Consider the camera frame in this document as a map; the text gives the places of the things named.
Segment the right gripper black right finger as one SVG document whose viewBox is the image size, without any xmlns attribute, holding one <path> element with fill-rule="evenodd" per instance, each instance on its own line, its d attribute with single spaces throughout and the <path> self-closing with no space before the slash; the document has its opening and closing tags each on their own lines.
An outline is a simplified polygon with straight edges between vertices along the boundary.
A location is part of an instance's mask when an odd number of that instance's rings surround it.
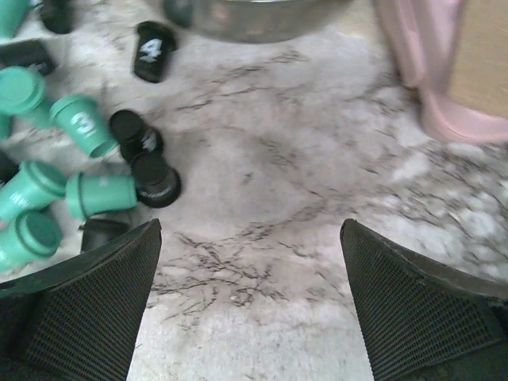
<svg viewBox="0 0 508 381">
<path fill-rule="evenodd" d="M 456 270 L 354 219 L 341 247 L 376 380 L 505 380 L 507 285 Z"/>
</svg>

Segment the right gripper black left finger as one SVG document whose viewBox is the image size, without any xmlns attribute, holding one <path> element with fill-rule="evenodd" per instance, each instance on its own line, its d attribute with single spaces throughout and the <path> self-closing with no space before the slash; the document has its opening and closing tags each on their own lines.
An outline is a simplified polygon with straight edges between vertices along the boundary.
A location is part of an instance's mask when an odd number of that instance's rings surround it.
<svg viewBox="0 0 508 381">
<path fill-rule="evenodd" d="M 1 285 L 3 380 L 125 380 L 160 258 L 153 219 Z"/>
</svg>

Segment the black coffee capsule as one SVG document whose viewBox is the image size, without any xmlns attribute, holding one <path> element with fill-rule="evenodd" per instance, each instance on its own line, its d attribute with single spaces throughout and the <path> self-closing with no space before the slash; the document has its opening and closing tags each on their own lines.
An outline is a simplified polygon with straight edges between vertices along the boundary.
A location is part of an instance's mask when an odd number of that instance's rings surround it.
<svg viewBox="0 0 508 381">
<path fill-rule="evenodd" d="M 38 6 L 43 26 L 50 32 L 65 35 L 73 31 L 73 7 L 68 0 L 43 0 Z"/>
<path fill-rule="evenodd" d="M 147 123 L 133 110 L 119 110 L 109 119 L 110 132 L 120 146 L 120 153 L 127 163 L 145 152 L 162 155 L 164 139 L 158 129 Z"/>
<path fill-rule="evenodd" d="M 41 40 L 24 40 L 1 46 L 1 67 L 24 67 L 47 76 L 56 70 L 56 62 Z"/>
<path fill-rule="evenodd" d="M 83 233 L 80 252 L 88 252 L 111 242 L 130 230 L 130 225 L 121 221 L 91 218 L 79 227 Z"/>
<path fill-rule="evenodd" d="M 154 152 L 136 156 L 131 163 L 137 198 L 151 208 L 164 208 L 177 200 L 182 191 L 179 173 Z"/>
</svg>

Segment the green coffee capsule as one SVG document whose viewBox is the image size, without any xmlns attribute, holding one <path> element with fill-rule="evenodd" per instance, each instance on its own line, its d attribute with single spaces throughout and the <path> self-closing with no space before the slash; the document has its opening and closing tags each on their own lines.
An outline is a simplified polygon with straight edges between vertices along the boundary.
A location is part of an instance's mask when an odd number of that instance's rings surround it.
<svg viewBox="0 0 508 381">
<path fill-rule="evenodd" d="M 1 38 L 14 38 L 17 34 L 17 31 L 24 24 L 26 18 L 39 4 L 40 1 L 34 0 L 1 0 Z"/>
<path fill-rule="evenodd" d="M 62 241 L 60 227 L 47 215 L 26 210 L 1 231 L 1 272 L 53 256 Z"/>
<path fill-rule="evenodd" d="M 42 210 L 64 198 L 67 176 L 40 160 L 26 160 L 1 188 L 1 220 L 8 222 L 25 210 Z"/>
<path fill-rule="evenodd" d="M 37 128 L 53 127 L 44 78 L 24 67 L 1 70 L 1 113 L 29 121 Z"/>
<path fill-rule="evenodd" d="M 137 192 L 130 175 L 72 176 L 65 201 L 72 217 L 85 221 L 97 214 L 130 210 L 137 205 Z"/>
</svg>

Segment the green capsule number three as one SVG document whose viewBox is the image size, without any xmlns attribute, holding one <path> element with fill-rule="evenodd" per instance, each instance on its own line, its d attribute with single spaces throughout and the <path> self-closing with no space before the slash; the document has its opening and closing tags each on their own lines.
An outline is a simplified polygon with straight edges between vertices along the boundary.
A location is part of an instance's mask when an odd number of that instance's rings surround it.
<svg viewBox="0 0 508 381">
<path fill-rule="evenodd" d="M 49 114 L 52 123 L 92 159 L 103 157 L 117 146 L 105 118 L 98 111 L 98 103 L 89 96 L 65 96 L 51 106 Z"/>
</svg>

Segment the pink tray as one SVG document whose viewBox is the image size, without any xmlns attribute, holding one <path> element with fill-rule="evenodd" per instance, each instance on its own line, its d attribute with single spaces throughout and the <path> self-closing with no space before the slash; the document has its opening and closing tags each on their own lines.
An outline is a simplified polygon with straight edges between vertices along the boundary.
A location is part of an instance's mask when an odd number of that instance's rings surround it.
<svg viewBox="0 0 508 381">
<path fill-rule="evenodd" d="M 451 142 L 506 142 L 505 118 L 462 106 L 447 95 L 464 6 L 464 1 L 376 3 L 402 81 L 418 90 L 424 132 Z"/>
</svg>

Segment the black capsule number four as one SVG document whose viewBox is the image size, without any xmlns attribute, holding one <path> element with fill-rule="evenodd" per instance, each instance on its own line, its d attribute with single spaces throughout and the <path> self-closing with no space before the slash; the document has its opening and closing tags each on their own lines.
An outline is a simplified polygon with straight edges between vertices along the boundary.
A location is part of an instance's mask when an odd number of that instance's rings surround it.
<svg viewBox="0 0 508 381">
<path fill-rule="evenodd" d="M 171 56 L 178 49 L 177 35 L 173 29 L 156 21 L 142 21 L 136 25 L 136 32 L 138 41 L 132 72 L 145 82 L 161 83 Z"/>
</svg>

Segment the stainless steel pan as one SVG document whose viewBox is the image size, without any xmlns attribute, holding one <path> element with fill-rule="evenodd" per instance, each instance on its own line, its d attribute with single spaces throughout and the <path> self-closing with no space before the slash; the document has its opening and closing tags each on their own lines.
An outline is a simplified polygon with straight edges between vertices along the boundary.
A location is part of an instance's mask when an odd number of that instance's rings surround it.
<svg viewBox="0 0 508 381">
<path fill-rule="evenodd" d="M 350 1 L 147 1 L 174 26 L 215 40 L 270 44 L 317 31 Z"/>
</svg>

